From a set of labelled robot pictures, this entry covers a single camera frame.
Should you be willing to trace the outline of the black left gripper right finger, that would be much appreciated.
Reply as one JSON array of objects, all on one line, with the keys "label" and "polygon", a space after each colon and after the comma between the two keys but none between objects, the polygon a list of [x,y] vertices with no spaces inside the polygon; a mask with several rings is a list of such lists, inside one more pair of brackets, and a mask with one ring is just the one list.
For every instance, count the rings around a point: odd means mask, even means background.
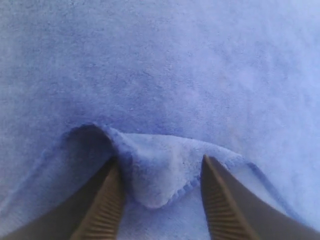
[{"label": "black left gripper right finger", "polygon": [[315,239],[315,229],[262,201],[214,157],[203,157],[200,188],[212,240]]}]

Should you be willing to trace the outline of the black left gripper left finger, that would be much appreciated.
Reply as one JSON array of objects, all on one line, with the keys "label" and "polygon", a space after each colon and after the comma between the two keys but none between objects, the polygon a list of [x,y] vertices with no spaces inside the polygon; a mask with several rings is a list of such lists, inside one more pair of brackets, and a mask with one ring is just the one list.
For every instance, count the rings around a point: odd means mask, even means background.
[{"label": "black left gripper left finger", "polygon": [[112,157],[66,201],[3,239],[115,240],[124,208],[123,178]]}]

